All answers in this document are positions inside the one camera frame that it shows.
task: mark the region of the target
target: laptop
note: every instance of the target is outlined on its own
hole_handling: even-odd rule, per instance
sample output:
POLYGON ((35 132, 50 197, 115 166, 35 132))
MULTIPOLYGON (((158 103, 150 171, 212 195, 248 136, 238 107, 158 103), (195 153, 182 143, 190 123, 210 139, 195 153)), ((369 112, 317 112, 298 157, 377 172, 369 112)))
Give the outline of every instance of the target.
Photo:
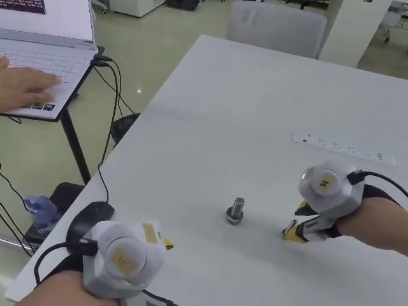
POLYGON ((89 0, 0 0, 0 56, 62 78, 55 101, 9 114, 56 119, 97 52, 89 0))

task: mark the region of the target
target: white cabinet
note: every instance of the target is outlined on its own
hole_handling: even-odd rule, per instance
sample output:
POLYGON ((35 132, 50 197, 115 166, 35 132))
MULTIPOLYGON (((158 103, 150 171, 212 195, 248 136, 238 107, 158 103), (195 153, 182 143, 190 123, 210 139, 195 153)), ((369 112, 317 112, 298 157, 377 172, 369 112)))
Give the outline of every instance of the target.
POLYGON ((355 67, 392 0, 333 0, 319 59, 355 67))
POLYGON ((162 5, 165 0, 110 0, 110 9, 118 13, 142 17, 162 5))

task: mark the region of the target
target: office chair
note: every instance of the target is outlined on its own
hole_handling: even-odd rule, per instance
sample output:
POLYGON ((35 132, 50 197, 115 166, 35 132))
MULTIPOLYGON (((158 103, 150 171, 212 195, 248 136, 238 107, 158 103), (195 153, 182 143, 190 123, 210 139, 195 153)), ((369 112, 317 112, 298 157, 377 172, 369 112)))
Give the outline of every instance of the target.
POLYGON ((102 8, 102 14, 106 15, 108 13, 108 7, 105 3, 102 3, 99 0, 91 0, 91 3, 102 8))
POLYGON ((405 3, 393 1, 388 8, 383 20, 379 25, 379 30, 384 32, 384 42, 388 43, 391 38, 390 29, 393 27, 404 29, 404 22, 402 21, 402 13, 407 11, 405 3))
MULTIPOLYGON (((285 3, 288 4, 293 0, 287 0, 285 3)), ((300 9, 304 10, 306 6, 310 6, 311 2, 321 3, 321 8, 327 8, 328 4, 326 3, 328 0, 304 0, 300 5, 300 9)))
POLYGON ((326 23, 311 11, 239 1, 233 3, 226 39, 316 59, 326 23))

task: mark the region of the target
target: human hand on keyboard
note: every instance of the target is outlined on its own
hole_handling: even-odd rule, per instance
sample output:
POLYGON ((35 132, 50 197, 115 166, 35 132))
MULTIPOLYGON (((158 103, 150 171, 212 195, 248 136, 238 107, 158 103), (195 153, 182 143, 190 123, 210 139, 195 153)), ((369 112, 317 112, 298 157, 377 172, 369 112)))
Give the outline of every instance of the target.
POLYGON ((7 56, 0 58, 0 113, 36 103, 47 103, 54 96, 46 89, 61 83, 61 78, 32 68, 9 68, 7 56))

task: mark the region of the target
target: laptop keyboard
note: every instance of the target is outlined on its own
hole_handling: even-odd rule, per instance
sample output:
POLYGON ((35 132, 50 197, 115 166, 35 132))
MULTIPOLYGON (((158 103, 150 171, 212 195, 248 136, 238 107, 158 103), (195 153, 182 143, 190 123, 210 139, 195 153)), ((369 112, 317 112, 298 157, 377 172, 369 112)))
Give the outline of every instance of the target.
POLYGON ((0 57, 7 55, 10 67, 31 67, 62 78, 64 84, 71 82, 71 77, 78 72, 85 61, 83 55, 65 55, 53 53, 35 53, 14 49, 0 48, 0 57))

